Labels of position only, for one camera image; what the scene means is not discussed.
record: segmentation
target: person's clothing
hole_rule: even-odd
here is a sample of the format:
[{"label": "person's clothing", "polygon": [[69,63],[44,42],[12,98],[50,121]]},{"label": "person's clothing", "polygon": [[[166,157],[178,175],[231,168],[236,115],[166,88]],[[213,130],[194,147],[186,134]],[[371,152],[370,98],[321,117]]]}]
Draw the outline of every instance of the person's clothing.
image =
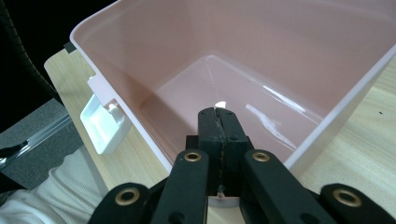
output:
[{"label": "person's clothing", "polygon": [[88,223],[107,192],[87,149],[81,147],[51,169],[37,188],[12,193],[0,207],[0,223]]}]

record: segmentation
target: black background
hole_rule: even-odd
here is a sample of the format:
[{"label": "black background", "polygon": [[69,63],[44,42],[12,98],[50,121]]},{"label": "black background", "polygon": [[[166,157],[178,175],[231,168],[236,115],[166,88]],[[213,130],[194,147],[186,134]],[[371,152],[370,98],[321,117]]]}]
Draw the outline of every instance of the black background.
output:
[{"label": "black background", "polygon": [[[64,48],[82,20],[115,0],[0,0],[21,42],[42,77],[52,85],[45,61]],[[52,97],[18,61],[6,32],[0,27],[0,133],[42,106]]]}]

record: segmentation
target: pink plastic bin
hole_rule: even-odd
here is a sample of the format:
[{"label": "pink plastic bin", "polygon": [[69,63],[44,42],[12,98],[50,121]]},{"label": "pink plastic bin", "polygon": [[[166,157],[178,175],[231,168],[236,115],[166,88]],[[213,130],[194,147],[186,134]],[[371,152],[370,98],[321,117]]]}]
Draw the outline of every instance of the pink plastic bin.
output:
[{"label": "pink plastic bin", "polygon": [[396,1],[123,0],[70,39],[168,170],[221,103],[297,175],[396,54]]}]

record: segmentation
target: white cloth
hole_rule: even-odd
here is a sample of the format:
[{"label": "white cloth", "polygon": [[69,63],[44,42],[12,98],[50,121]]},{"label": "white cloth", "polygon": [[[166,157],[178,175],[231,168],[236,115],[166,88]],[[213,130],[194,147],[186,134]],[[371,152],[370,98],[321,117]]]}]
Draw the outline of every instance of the white cloth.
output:
[{"label": "white cloth", "polygon": [[64,158],[32,190],[20,189],[0,207],[0,223],[87,223],[108,190],[85,147]]}]

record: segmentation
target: black cable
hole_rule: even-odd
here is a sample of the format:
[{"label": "black cable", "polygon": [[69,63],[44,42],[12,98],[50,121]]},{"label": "black cable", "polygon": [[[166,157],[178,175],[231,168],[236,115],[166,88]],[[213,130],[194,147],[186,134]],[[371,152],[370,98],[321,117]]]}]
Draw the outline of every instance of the black cable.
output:
[{"label": "black cable", "polygon": [[3,0],[0,0],[0,22],[4,27],[8,39],[10,40],[14,51],[16,52],[21,65],[25,68],[26,72],[33,77],[33,79],[56,101],[58,101],[61,105],[64,103],[59,96],[59,93],[48,83],[46,79],[44,79],[40,72],[35,68],[35,65],[30,60],[21,39],[17,33],[17,30],[9,16],[7,7]]}]

